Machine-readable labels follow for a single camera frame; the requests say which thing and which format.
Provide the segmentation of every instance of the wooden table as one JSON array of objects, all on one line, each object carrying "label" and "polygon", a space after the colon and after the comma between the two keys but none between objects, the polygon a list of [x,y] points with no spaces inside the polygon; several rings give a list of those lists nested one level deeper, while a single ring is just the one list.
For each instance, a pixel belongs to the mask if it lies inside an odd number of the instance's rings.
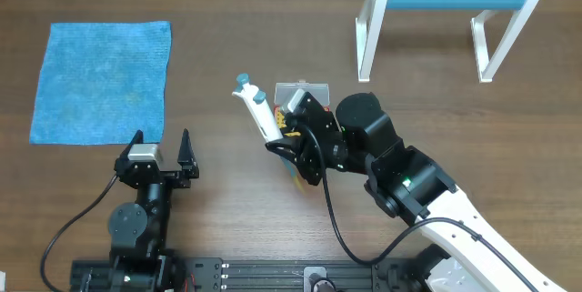
[{"label": "wooden table", "polygon": [[[174,195],[168,245],[189,256],[346,259],[320,187],[302,196],[265,151],[230,93],[241,72],[327,82],[332,108],[374,92],[407,144],[432,156],[537,268],[569,290],[582,272],[582,3],[541,0],[492,84],[479,84],[472,12],[390,13],[369,84],[356,79],[354,18],[363,0],[0,0],[0,270],[7,288],[43,290],[38,262],[70,217],[101,192],[123,146],[32,146],[28,135],[49,26],[172,22],[166,160],[190,130],[200,179]],[[508,15],[488,24],[498,42]],[[403,228],[366,194],[363,176],[330,171],[338,224],[361,257]],[[48,276],[67,287],[71,260],[106,258],[106,221],[135,191],[116,184],[57,242]],[[420,235],[395,256],[426,246]]]}]

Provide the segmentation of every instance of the wooden surface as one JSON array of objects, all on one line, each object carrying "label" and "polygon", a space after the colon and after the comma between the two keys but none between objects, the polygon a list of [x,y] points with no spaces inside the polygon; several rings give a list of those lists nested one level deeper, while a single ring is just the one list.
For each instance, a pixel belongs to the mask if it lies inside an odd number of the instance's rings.
[{"label": "wooden surface", "polygon": [[[541,0],[492,84],[479,84],[476,13],[387,13],[371,83],[356,80],[354,18],[364,0],[0,0],[0,270],[10,290],[45,289],[49,239],[101,192],[122,146],[31,146],[37,79],[51,23],[172,23],[162,149],[176,158],[188,128],[201,178],[175,193],[168,244],[189,256],[346,259],[321,187],[301,196],[268,154],[243,102],[241,72],[272,102],[276,82],[327,82],[332,108],[372,91],[397,132],[432,156],[477,209],[568,290],[582,272],[582,3]],[[494,45],[508,15],[487,25]],[[366,194],[365,178],[330,172],[336,216],[362,257],[405,225]],[[106,258],[106,220],[135,191],[116,184],[48,259],[66,288],[76,258]],[[395,251],[413,256],[413,236]]]}]

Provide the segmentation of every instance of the white and blue rack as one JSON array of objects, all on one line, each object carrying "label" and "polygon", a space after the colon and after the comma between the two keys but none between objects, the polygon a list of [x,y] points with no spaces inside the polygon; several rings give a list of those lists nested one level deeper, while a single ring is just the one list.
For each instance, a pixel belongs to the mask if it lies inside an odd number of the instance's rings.
[{"label": "white and blue rack", "polygon": [[[386,10],[483,10],[471,19],[479,81],[491,82],[509,48],[539,0],[366,0],[356,18],[357,77],[370,80],[374,53]],[[485,22],[498,11],[513,11],[497,50],[489,59]]]}]

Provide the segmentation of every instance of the white rack leg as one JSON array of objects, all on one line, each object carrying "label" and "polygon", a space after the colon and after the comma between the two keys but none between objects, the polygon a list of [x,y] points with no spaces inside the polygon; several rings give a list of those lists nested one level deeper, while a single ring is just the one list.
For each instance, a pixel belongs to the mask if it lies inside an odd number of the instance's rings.
[{"label": "white rack leg", "polygon": [[356,18],[357,78],[369,82],[388,0],[366,0]]},{"label": "white rack leg", "polygon": [[514,12],[507,26],[506,32],[499,42],[497,50],[491,56],[487,53],[487,43],[485,39],[485,22],[492,17],[495,12],[485,10],[477,17],[471,19],[471,30],[473,32],[473,42],[475,44],[475,58],[477,60],[477,71],[479,73],[479,81],[482,83],[489,83],[493,80],[495,72],[498,70],[501,62],[506,57],[507,52],[516,41],[519,32],[524,27],[527,19],[536,8],[539,0],[526,0],[524,6]]}]

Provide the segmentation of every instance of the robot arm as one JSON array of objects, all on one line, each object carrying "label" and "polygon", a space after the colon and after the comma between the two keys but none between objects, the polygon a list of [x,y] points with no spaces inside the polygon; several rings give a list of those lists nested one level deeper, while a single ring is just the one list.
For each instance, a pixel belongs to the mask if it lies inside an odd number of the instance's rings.
[{"label": "robot arm", "polygon": [[[281,108],[285,110],[287,127],[302,134],[268,142],[266,148],[296,165],[309,184],[319,184],[322,166],[365,174],[368,175],[366,191],[389,216],[400,216],[409,226],[445,217],[473,229],[484,241],[447,222],[420,227],[425,237],[442,247],[467,271],[477,282],[477,289],[563,291],[478,214],[465,193],[434,160],[413,146],[404,147],[390,117],[382,111],[374,95],[356,94],[344,99],[336,110],[339,125],[331,112],[300,89]],[[319,145],[324,164],[320,164],[319,150],[312,138],[307,138],[311,134]],[[503,257],[509,265],[504,264]],[[434,291],[458,291],[462,290],[464,279],[451,282],[431,275],[426,278],[426,284]],[[451,283],[457,287],[443,287]]]}]

